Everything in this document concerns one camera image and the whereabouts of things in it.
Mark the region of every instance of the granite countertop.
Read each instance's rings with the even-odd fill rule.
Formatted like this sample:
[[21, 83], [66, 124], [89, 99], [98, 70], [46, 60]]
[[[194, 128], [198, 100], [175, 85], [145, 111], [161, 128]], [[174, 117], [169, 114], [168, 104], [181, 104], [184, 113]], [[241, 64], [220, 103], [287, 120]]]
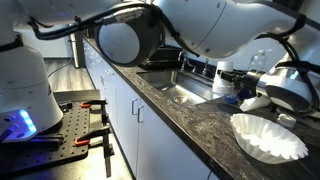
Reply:
[[[93, 39], [86, 40], [99, 52]], [[238, 106], [215, 99], [183, 107], [138, 76], [137, 72], [144, 72], [141, 68], [110, 65], [220, 179], [320, 179], [319, 131], [297, 124], [292, 132], [307, 145], [309, 156], [266, 164], [244, 152], [235, 139], [230, 117], [242, 113]], [[249, 113], [276, 118], [269, 109]]]

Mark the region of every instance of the robotic arm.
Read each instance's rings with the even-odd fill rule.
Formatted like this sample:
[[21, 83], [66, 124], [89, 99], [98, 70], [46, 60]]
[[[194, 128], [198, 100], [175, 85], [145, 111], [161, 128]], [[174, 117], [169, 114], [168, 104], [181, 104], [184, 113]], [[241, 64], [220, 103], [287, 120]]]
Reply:
[[[43, 58], [19, 42], [13, 32], [18, 25], [31, 25], [36, 37], [43, 40], [98, 27], [96, 41], [100, 51], [110, 62], [121, 66], [140, 64], [168, 38], [196, 55], [222, 59], [240, 51], [260, 34], [290, 32], [286, 35], [287, 42], [294, 51], [283, 61], [301, 59], [319, 65], [320, 25], [306, 18], [303, 28], [291, 32], [298, 14], [264, 1], [238, 4], [230, 0], [157, 0], [149, 5], [121, 0], [0, 0], [0, 16], [7, 17], [0, 19], [0, 117], [9, 120], [0, 122], [0, 133], [15, 129], [0, 139], [3, 142], [28, 140], [62, 118], [50, 90]], [[39, 28], [66, 23], [73, 25], [46, 33]], [[295, 113], [312, 109], [306, 114], [320, 118], [319, 103], [315, 103], [318, 90], [306, 82], [309, 79], [312, 87], [317, 87], [319, 74], [301, 71], [297, 65], [277, 67], [273, 74], [261, 78], [254, 75], [258, 79], [255, 83], [263, 84], [259, 87], [264, 89], [260, 94], [276, 104]], [[283, 93], [294, 97], [290, 99], [299, 97], [299, 102], [305, 105], [297, 108], [297, 103], [283, 98]], [[13, 125], [10, 119], [15, 118], [20, 123]]]

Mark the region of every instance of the faucet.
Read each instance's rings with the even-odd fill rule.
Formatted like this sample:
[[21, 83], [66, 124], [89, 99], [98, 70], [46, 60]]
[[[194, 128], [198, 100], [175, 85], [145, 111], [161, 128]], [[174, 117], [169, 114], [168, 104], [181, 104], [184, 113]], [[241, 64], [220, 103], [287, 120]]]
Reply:
[[182, 65], [181, 65], [181, 72], [184, 72], [184, 67], [185, 65], [188, 65], [190, 67], [192, 67], [192, 72], [195, 72], [196, 71], [196, 66], [193, 66], [189, 63], [189, 58], [186, 57], [186, 52], [185, 50], [182, 50], [179, 54], [179, 57], [178, 57], [178, 60], [181, 61], [181, 59], [183, 58], [183, 61], [182, 61]]
[[209, 63], [209, 58], [206, 58], [206, 64], [204, 65], [204, 69], [202, 70], [202, 76], [206, 76], [206, 74], [207, 74], [208, 63]]

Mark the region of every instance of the blue light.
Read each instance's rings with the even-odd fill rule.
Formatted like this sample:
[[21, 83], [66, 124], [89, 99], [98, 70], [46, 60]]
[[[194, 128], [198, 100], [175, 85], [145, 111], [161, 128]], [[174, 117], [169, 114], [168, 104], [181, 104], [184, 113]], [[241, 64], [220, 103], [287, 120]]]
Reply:
[[25, 110], [20, 110], [20, 115], [22, 116], [24, 122], [28, 125], [29, 130], [33, 133], [37, 131], [37, 128], [34, 126], [29, 114]]

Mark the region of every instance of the sink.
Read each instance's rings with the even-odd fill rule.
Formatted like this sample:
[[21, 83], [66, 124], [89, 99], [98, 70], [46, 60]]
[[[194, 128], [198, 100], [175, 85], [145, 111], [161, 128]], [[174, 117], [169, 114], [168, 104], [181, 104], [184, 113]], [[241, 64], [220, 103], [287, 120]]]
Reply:
[[156, 71], [137, 73], [173, 102], [189, 106], [212, 99], [212, 81], [180, 71]]

